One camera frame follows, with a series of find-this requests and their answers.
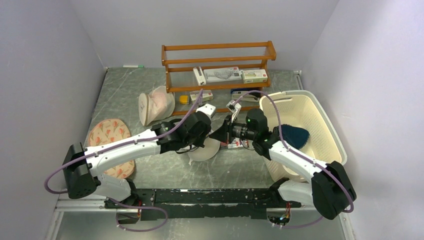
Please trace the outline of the pink mesh laundry bag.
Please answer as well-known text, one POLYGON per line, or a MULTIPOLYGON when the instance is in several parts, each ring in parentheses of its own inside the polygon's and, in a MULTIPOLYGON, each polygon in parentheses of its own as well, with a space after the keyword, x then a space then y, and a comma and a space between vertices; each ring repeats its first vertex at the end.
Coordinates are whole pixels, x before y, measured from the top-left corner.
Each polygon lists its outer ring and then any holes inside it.
POLYGON ((138 113, 141 124, 147 126, 153 121, 170 117, 174 112, 175 105, 175 95, 167 92, 166 86, 159 86, 149 94, 141 93, 138 97, 138 113))

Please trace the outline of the green white marker pen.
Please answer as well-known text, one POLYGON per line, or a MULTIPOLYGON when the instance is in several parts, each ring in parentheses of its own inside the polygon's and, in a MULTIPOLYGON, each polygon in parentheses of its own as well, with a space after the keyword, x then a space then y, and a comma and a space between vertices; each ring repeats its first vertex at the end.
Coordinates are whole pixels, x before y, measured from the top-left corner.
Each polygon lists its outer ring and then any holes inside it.
POLYGON ((126 65, 123 65, 122 66, 123 68, 144 68, 145 66, 144 65, 129 65, 129 64, 126 64, 126 65))

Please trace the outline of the small white box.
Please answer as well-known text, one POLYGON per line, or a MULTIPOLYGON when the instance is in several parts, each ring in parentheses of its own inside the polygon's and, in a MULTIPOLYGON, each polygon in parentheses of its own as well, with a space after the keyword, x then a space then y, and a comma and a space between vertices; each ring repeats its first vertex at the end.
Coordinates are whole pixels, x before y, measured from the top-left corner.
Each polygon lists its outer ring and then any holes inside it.
MULTIPOLYGON (((195 103, 196 100, 197 100, 197 98, 199 97, 199 95, 200 95, 200 90, 191 91, 189 93, 190 100, 193 103, 195 103)), ((200 102, 203 103, 203 102, 206 102, 206 101, 210 101, 213 98, 214 98, 214 96, 213 96, 213 93, 212 93, 211 90, 208 90, 208 89, 207 90, 203 90, 203 92, 201 94, 201 100, 200 100, 200 102)))

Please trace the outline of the blue white stapler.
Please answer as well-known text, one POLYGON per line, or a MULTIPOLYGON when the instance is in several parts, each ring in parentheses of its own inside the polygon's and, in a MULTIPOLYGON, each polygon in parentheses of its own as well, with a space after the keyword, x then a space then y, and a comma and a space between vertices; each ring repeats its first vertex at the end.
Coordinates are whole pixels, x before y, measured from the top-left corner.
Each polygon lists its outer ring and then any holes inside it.
MULTIPOLYGON (((258 88, 233 88, 230 90, 231 99, 236 101, 245 93, 249 91, 253 91, 253 90, 258 91, 259 89, 258 88)), ((241 101, 258 103, 261 97, 262 97, 261 93, 251 92, 244 95, 241 98, 241 101)))

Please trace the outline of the cream plastic laundry basket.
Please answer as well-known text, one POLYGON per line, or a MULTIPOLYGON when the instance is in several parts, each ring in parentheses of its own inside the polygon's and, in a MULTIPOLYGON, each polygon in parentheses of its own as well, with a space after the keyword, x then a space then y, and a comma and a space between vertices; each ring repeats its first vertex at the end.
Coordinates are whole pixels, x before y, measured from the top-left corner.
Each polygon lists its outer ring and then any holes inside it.
MULTIPOLYGON (((281 124, 303 128, 309 132, 308 141, 300 149, 302 153, 326 163, 336 161, 346 164, 347 154, 343 144, 314 94, 307 90, 289 90, 269 96, 277 107, 281 124)), ((276 110, 266 96, 259 100, 259 108, 267 118, 269 130, 279 125, 276 110)), ((303 177, 281 163, 266 158, 263 160, 274 182, 281 178, 304 182, 303 177)))

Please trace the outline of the coloured marker pack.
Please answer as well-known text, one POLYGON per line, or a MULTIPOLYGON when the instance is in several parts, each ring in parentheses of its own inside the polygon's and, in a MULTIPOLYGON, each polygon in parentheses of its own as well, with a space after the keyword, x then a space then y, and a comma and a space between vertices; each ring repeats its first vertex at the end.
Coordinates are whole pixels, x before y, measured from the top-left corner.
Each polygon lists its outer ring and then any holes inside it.
POLYGON ((236 148, 247 148, 249 146, 248 140, 241 140, 239 138, 235 138, 230 143, 220 143, 220 149, 236 149, 236 148))

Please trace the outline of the dark blue garment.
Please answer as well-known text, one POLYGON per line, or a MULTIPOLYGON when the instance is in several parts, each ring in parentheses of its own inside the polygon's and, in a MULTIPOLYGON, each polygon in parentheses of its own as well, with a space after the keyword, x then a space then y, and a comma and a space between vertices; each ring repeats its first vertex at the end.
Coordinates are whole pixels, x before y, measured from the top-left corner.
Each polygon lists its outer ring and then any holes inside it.
POLYGON ((297 150, 302 149, 310 138, 310 133, 301 127, 295 127, 289 124, 282 124, 273 128, 273 133, 282 138, 297 150))

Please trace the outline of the black base frame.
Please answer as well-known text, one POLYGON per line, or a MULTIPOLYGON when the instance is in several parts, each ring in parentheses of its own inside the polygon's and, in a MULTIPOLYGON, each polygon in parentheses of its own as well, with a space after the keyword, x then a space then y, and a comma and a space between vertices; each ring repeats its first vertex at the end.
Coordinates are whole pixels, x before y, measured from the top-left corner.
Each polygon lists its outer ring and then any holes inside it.
POLYGON ((138 188, 122 201, 133 207, 155 207, 142 210, 140 219, 152 221, 164 218, 161 209, 170 219, 250 217, 266 219, 268 209, 300 208, 295 201, 285 201, 274 187, 270 188, 215 188, 172 189, 138 188))

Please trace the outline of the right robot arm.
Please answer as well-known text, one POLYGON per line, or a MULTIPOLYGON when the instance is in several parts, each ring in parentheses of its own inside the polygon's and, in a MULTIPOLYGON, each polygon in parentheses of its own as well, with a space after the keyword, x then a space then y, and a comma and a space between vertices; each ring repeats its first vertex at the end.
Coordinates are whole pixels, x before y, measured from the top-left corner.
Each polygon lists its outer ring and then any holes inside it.
POLYGON ((337 161, 327 163, 310 158, 289 145, 282 136, 269 130, 267 117, 261 109, 249 110, 245 123, 233 122, 228 115, 221 127, 209 136, 223 143, 234 138, 251 140, 258 155, 285 165, 310 184, 303 187, 298 182, 285 181, 270 193, 270 202, 275 207, 282 207, 288 201, 311 203, 329 220, 354 210, 356 193, 344 166, 337 161))

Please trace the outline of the flat white patterned box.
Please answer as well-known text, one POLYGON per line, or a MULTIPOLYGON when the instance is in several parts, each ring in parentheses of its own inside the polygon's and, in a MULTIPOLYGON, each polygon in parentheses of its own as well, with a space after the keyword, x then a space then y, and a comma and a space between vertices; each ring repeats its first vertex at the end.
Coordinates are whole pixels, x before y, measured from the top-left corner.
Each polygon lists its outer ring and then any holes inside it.
POLYGON ((203 74, 208 84, 242 80, 241 72, 237 66, 205 69, 203 74))

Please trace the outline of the floral pink oval pad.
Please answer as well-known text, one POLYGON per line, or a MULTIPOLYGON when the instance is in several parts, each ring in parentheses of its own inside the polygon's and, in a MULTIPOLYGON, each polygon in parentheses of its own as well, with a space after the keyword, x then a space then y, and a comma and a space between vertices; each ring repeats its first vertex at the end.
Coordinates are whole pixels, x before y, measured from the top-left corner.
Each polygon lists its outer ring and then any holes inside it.
MULTIPOLYGON (((106 119, 98 123, 88 134, 88 146, 96 147, 131 137, 127 125, 118 118, 106 119)), ((104 174, 117 179, 127 179, 135 170, 135 161, 113 166, 104 171, 104 174)))

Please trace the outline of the yellow small block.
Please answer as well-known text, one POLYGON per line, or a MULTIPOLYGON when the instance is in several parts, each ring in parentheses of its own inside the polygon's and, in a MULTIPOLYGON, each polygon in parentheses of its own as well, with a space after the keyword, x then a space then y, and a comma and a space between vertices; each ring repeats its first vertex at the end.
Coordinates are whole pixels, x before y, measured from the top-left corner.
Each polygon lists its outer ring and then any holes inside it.
POLYGON ((190 97, 188 95, 181 95, 179 97, 179 103, 183 105, 188 105, 190 103, 190 97))

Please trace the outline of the orange wooden shelf rack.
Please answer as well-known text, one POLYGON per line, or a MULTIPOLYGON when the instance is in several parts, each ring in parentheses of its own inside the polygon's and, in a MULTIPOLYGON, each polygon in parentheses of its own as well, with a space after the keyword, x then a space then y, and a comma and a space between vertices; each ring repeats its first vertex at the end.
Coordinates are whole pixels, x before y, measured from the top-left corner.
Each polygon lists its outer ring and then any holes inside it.
POLYGON ((256 89, 271 85, 267 72, 262 80, 244 81, 243 71, 268 69, 277 52, 271 40, 261 42, 162 45, 161 64, 165 68, 166 90, 188 93, 200 89, 256 89))

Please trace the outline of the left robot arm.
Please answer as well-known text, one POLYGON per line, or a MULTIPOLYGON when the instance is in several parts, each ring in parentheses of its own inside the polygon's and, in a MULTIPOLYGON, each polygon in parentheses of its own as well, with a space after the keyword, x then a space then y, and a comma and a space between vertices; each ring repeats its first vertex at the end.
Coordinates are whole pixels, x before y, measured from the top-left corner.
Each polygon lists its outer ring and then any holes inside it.
POLYGON ((112 198, 124 207, 132 208, 139 194, 126 179, 105 174, 105 171, 141 157, 176 152, 189 146, 203 147, 211 131, 213 114, 193 112, 185 118, 164 121, 127 139, 106 145, 88 147, 72 145, 63 170, 70 199, 91 194, 112 198))

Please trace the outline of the round white mesh laundry bag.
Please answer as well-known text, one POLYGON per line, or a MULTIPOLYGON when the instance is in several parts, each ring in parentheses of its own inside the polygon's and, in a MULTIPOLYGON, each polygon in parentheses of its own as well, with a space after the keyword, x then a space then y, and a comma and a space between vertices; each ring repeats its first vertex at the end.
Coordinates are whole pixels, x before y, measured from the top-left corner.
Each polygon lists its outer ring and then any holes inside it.
POLYGON ((199 147, 188 153, 189 165, 192 162, 204 162, 214 157, 220 149, 221 142, 208 137, 204 141, 204 147, 199 147))

